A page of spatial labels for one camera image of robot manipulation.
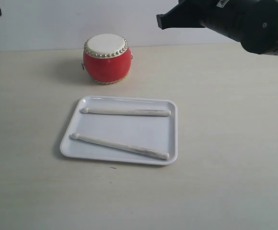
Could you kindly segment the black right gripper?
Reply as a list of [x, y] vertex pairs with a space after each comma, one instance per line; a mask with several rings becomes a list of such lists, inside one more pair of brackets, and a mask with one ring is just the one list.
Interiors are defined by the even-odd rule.
[[179, 0], [156, 20], [162, 30], [206, 27], [247, 52], [278, 56], [278, 0]]

